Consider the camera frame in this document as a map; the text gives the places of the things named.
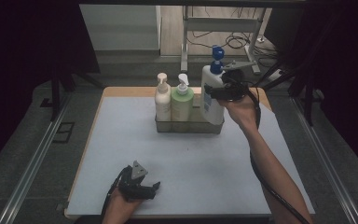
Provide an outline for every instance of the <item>pump bottle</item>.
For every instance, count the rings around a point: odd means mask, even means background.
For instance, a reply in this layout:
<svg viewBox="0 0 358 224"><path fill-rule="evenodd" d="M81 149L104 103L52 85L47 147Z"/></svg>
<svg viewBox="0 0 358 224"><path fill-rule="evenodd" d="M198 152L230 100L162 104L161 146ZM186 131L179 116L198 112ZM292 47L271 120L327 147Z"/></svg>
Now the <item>pump bottle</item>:
<svg viewBox="0 0 358 224"><path fill-rule="evenodd" d="M214 45L212 48L214 61L211 65L206 65L202 68L200 111L201 115L214 125L223 123L225 110L215 99L211 98L211 95L205 92L205 86L214 88L224 87L222 75L225 72L222 70L223 63L220 62L224 55L224 50Z"/></svg>
<svg viewBox="0 0 358 224"><path fill-rule="evenodd" d="M193 109L194 92L188 87L186 74L179 75L180 84L172 89L172 121L188 121Z"/></svg>
<svg viewBox="0 0 358 224"><path fill-rule="evenodd" d="M156 87L156 121L171 121L171 86L167 83L167 74L157 76Z"/></svg>

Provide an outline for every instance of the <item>forearm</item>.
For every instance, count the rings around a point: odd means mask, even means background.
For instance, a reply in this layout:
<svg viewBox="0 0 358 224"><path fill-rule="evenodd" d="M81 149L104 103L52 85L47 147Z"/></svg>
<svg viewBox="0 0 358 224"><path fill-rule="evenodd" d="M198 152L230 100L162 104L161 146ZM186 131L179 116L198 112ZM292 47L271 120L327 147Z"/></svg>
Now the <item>forearm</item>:
<svg viewBox="0 0 358 224"><path fill-rule="evenodd" d="M289 202L309 223L310 214L296 183L269 149L255 126L242 125L255 164L266 182ZM276 223L299 223L291 213L263 188Z"/></svg>

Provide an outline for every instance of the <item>metal rail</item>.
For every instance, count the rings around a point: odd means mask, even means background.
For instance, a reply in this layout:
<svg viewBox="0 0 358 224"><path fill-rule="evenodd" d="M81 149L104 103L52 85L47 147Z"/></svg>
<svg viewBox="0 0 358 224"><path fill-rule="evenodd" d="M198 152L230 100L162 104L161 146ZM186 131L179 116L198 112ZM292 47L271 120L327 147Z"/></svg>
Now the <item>metal rail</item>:
<svg viewBox="0 0 358 224"><path fill-rule="evenodd" d="M304 118L302 114L302 106L299 100L291 98L291 101L296 108L296 113L301 121L301 124L304 127L304 130L306 131L312 142L316 155L321 162L322 167L324 168L324 172L326 173L327 178L330 181L330 184L334 192L336 193L339 202L341 203L342 209L347 215L348 221L351 224L358 224L358 211L356 205L354 204L351 195L348 193L348 190L345 188L344 184L339 178L336 169L330 161L324 149L324 146L322 145L321 140L318 137L318 134L315 132L313 127L309 126L306 119Z"/></svg>
<svg viewBox="0 0 358 224"><path fill-rule="evenodd" d="M57 129L60 126L70 99L71 93L63 96L62 106L59 114L57 118L49 124L48 129L42 138L42 141L37 147L33 157L30 159L27 168L21 176L20 181L17 183L16 188L14 188L10 198L8 199L7 204L2 211L2 214L0 215L0 224L13 223L14 218L19 213L25 196L27 195L28 190L34 181L34 177L36 176L37 171L39 170L39 167L42 164L46 153L48 152L48 148L51 144L54 134L57 132Z"/></svg>

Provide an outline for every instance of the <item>gray floor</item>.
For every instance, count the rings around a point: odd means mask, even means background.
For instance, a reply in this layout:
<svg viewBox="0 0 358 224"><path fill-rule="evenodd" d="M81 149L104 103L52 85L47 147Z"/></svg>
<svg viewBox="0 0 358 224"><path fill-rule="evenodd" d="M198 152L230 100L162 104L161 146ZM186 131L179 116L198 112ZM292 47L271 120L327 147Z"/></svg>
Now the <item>gray floor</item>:
<svg viewBox="0 0 358 224"><path fill-rule="evenodd" d="M120 56L120 59L116 57L99 58L102 73L93 76L105 85L155 86L156 74L159 72L166 72L169 81L173 85L177 84L174 81L180 71L177 57L160 58L153 55ZM190 58L189 61L190 85L199 86L200 69L209 63L210 59L198 57ZM247 77L252 81L259 79L254 75ZM63 215L63 208L102 95L101 90L88 82L76 76L74 78L77 88L71 93L68 110L62 120L62 122L74 122L74 132L67 144L50 145L33 185L15 218L15 223L73 223ZM286 88L289 84L290 82L283 83L269 91L268 99L316 210L316 215L313 217L315 223L350 223L296 116L295 107L287 96ZM32 105L0 154L0 214L49 125L51 109L40 107L42 100L49 97L49 83L42 84L34 90ZM313 107L313 117L314 129L358 207L358 160L324 117L317 104Z"/></svg>

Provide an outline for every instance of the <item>white table surface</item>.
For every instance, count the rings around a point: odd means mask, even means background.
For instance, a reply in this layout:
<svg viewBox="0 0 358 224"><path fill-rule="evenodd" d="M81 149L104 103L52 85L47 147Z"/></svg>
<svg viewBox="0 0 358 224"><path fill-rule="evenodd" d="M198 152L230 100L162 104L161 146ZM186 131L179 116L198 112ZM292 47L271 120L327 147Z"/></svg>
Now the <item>white table surface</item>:
<svg viewBox="0 0 358 224"><path fill-rule="evenodd" d="M275 115L261 105L260 132L303 194ZM135 216L269 216L255 177L249 146L227 111L220 134L157 133L154 98L104 97L90 133L66 215L100 215L106 192L127 165L137 160L148 170L142 185L161 181L154 200Z"/></svg>

